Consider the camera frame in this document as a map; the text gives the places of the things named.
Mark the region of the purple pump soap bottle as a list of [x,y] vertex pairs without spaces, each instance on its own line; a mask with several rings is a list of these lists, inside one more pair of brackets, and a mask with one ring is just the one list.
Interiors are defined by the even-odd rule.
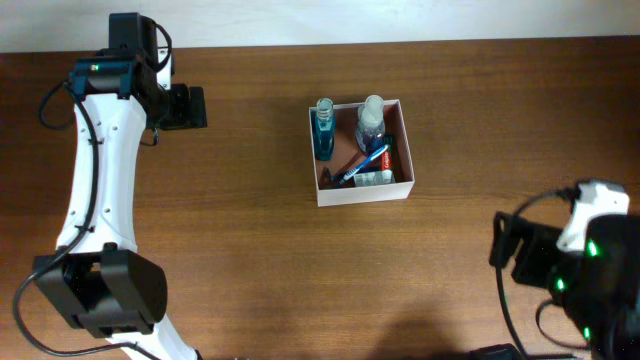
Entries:
[[384,144],[384,100],[370,95],[358,108],[355,138],[360,150],[369,155]]

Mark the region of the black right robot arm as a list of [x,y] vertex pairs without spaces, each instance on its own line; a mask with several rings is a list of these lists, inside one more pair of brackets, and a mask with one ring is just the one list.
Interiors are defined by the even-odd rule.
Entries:
[[583,250],[561,251],[561,230],[495,214],[489,258],[503,268],[515,259],[515,283],[547,290],[598,359],[639,359],[639,217],[591,219]]

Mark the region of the blue white toothbrush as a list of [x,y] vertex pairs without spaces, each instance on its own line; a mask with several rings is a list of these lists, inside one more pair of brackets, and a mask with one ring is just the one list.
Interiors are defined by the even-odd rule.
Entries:
[[339,187],[343,186],[344,184],[347,183],[348,180],[350,180],[351,178],[353,178],[358,172],[360,172],[363,168],[365,168],[366,166],[368,166],[371,162],[373,162],[374,160],[376,160],[378,157],[380,157],[381,155],[383,155],[387,150],[389,149],[389,145],[385,144],[383,146],[381,146],[380,148],[378,148],[377,150],[375,150],[373,153],[371,153],[364,161],[362,161],[360,164],[358,164],[357,166],[355,166],[354,168],[352,168],[351,170],[347,171],[341,178],[340,180],[337,182],[337,185]]

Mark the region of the green toothpaste tube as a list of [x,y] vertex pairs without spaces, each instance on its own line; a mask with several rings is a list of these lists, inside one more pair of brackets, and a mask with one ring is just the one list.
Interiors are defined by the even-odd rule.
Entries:
[[390,134],[384,136],[384,144],[387,146],[385,153],[381,156],[381,176],[384,184],[394,183],[392,149],[394,137]]

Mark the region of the blue disposable razor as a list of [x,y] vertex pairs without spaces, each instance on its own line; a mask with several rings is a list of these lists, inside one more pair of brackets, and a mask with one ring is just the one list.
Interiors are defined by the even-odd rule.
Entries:
[[338,173],[336,175],[332,175],[328,168],[324,168],[319,184],[324,189],[339,189],[339,188],[347,188],[355,186],[355,179],[357,175],[364,175],[367,173],[374,173],[380,170],[379,166],[367,167],[360,170],[350,179],[343,181],[343,177],[346,175],[345,172]]

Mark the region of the green soap box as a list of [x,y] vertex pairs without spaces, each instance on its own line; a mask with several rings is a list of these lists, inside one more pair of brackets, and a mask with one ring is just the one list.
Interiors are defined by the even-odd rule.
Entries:
[[395,177],[391,170],[357,173],[353,177],[356,187],[371,187],[393,184]]

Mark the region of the blue Listerine mouthwash bottle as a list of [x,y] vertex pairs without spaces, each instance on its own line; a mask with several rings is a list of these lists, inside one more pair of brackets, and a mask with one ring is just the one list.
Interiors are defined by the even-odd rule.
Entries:
[[329,98],[322,98],[316,104],[314,117],[314,151],[319,161],[329,161],[334,150],[336,117],[334,104]]

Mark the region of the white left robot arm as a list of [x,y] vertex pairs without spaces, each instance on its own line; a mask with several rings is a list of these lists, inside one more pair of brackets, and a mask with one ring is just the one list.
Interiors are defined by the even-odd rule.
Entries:
[[172,82],[172,41],[151,18],[111,14],[108,40],[61,84],[77,126],[72,192],[55,251],[34,259],[29,282],[102,350],[196,359],[169,319],[163,269],[138,252],[133,199],[144,132],[205,127],[204,93]]

